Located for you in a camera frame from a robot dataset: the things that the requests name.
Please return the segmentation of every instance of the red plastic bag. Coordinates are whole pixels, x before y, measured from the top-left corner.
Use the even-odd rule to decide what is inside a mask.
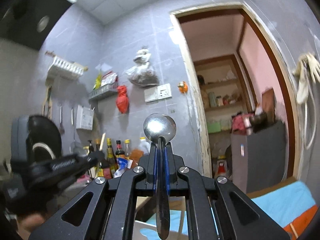
[[[127,87],[118,86],[118,97],[116,99],[116,106],[121,114],[125,114],[128,111],[129,98],[127,96]]]

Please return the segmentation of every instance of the green container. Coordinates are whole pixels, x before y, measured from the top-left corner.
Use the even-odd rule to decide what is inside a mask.
[[[208,133],[215,133],[221,131],[220,122],[207,122]]]

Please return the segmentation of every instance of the range hood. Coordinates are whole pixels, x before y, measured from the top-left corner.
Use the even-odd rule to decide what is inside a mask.
[[[0,21],[0,37],[40,50],[49,32],[76,0],[14,0]]]

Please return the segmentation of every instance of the silver screw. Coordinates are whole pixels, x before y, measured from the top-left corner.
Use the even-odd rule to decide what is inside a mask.
[[[106,179],[105,179],[105,177],[97,177],[97,178],[95,178],[94,181],[97,184],[103,184],[106,181]]]
[[[134,168],[133,168],[133,171],[134,171],[135,173],[140,173],[140,172],[143,172],[143,168],[142,168],[141,166],[137,166],[137,167],[134,167]]]
[[[188,168],[188,167],[181,167],[181,168],[179,169],[179,171],[180,171],[181,173],[188,173],[188,172],[189,172],[189,168]]]
[[[228,180],[226,177],[220,176],[217,178],[217,181],[221,184],[225,184]]]

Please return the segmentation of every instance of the wall socket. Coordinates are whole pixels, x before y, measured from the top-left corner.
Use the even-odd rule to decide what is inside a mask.
[[[144,101],[151,102],[172,97],[170,84],[165,84],[144,91]]]

